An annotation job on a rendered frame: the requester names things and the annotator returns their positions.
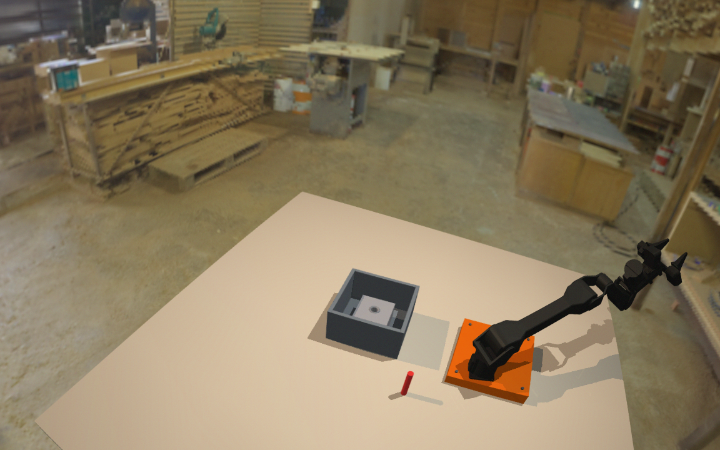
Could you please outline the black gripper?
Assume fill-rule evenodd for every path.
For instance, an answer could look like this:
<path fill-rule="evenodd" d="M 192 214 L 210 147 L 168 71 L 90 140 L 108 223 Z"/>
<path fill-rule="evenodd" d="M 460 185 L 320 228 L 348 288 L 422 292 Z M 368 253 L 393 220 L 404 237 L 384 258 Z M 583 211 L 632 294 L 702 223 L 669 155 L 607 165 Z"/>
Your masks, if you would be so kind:
<path fill-rule="evenodd" d="M 644 245 L 646 245 L 648 247 L 651 245 L 654 245 L 654 247 L 656 247 L 657 249 L 662 250 L 662 248 L 665 247 L 665 245 L 667 245 L 668 242 L 669 242 L 668 238 L 665 240 L 659 241 L 657 243 L 648 243 L 648 242 L 645 243 L 642 240 L 641 242 L 638 243 L 637 250 L 640 249 L 641 247 L 643 247 Z M 655 271 L 655 272 L 649 273 L 648 266 L 643 267 L 643 274 L 647 280 L 647 283 L 652 284 L 653 279 L 656 278 L 657 276 L 662 276 L 662 271 L 663 271 L 666 274 L 667 280 L 669 282 L 671 282 L 671 284 L 673 286 L 678 286 L 678 285 L 682 284 L 682 274 L 680 273 L 680 270 L 682 269 L 682 265 L 687 256 L 688 256 L 688 253 L 685 252 L 677 260 L 675 260 L 674 262 L 671 262 L 672 266 L 669 266 L 669 267 L 666 267 L 666 265 L 664 265 L 664 263 L 661 262 L 663 267 L 658 269 L 658 271 Z"/>

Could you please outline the red peg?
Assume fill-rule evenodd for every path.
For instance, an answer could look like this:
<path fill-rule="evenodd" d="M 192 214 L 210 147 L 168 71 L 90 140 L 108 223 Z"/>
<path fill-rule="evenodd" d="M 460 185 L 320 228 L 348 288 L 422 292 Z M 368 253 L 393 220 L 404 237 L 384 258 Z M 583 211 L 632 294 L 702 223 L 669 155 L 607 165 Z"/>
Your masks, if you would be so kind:
<path fill-rule="evenodd" d="M 406 395 L 406 394 L 408 393 L 408 388 L 409 388 L 409 385 L 411 385 L 411 381 L 412 381 L 413 375 L 414 375 L 414 373 L 413 373 L 412 371 L 408 371 L 407 376 L 406 376 L 406 380 L 405 380 L 404 385 L 403 385 L 403 387 L 402 387 L 402 391 L 401 391 L 401 394 L 402 394 L 402 395 Z"/>

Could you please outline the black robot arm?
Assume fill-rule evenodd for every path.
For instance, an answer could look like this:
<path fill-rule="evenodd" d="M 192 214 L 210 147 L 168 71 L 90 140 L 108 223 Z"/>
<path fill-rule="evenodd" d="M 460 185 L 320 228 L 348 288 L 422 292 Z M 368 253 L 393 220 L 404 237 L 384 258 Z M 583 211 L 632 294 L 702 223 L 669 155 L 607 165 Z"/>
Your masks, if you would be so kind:
<path fill-rule="evenodd" d="M 567 286 L 562 298 L 528 314 L 525 318 L 503 320 L 483 331 L 482 335 L 472 340 L 476 351 L 472 353 L 468 364 L 469 378 L 475 381 L 493 381 L 498 367 L 506 364 L 512 355 L 518 353 L 525 339 L 555 324 L 568 314 L 582 314 L 596 308 L 602 304 L 605 294 L 620 311 L 627 310 L 631 307 L 638 291 L 648 285 L 643 267 L 647 266 L 649 273 L 654 273 L 663 267 L 660 262 L 661 250 L 654 245 L 649 247 L 644 245 L 638 249 L 637 254 L 642 256 L 644 262 L 641 263 L 637 259 L 629 260 L 625 264 L 625 274 L 622 278 L 618 276 L 612 282 L 602 272 L 596 276 L 583 276 Z M 600 296 L 589 287 L 595 285 L 603 292 Z"/>

